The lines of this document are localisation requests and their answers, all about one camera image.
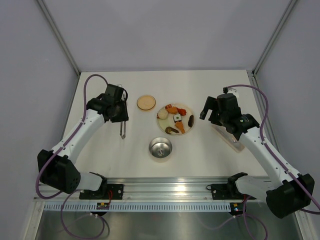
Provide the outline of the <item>metal tongs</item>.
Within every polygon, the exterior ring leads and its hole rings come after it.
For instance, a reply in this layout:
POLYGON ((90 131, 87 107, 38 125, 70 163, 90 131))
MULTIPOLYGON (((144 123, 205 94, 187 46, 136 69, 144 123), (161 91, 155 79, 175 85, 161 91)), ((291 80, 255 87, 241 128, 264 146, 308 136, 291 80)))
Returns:
POLYGON ((126 123, 127 123, 126 121, 122 121, 120 123, 120 133, 119 133, 119 135, 120 135, 122 140, 124 140, 126 138, 126 123))

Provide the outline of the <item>white steamed bun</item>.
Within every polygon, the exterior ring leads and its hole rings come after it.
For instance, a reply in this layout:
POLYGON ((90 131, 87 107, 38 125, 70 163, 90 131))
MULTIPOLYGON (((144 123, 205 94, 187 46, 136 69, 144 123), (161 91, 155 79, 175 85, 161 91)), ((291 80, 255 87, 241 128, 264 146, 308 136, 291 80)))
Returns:
POLYGON ((166 109, 160 109, 157 113, 157 118, 161 120, 166 120, 168 118, 168 112, 166 109))

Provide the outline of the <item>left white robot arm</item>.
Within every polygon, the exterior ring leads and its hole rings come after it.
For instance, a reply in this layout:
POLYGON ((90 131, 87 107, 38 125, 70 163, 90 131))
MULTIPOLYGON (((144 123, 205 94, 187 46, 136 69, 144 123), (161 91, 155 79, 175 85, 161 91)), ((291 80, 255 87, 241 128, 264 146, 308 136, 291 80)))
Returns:
POLYGON ((128 93, 108 84, 104 93, 84 103, 84 113, 77 125, 51 150, 41 150, 37 156, 39 174, 36 183, 43 183, 59 193, 90 191, 97 199, 108 194, 106 178, 98 173, 77 170, 77 159, 92 136, 107 122, 120 124, 120 137, 126 137, 128 93))

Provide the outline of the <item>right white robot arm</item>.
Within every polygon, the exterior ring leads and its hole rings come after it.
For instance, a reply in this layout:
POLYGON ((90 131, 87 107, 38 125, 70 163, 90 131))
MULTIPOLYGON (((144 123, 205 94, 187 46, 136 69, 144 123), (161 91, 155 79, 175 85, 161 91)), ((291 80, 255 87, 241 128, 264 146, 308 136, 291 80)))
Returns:
POLYGON ((237 141, 244 145, 256 158, 271 183, 253 179, 239 173, 237 179, 227 185, 232 198, 242 194, 252 196, 267 204, 269 210, 282 219, 310 205, 315 181, 310 174, 302 175, 290 165, 263 135, 259 123, 251 114, 243 114, 237 97, 224 93, 207 97, 200 119, 204 120, 211 111, 211 124, 225 128, 237 141))

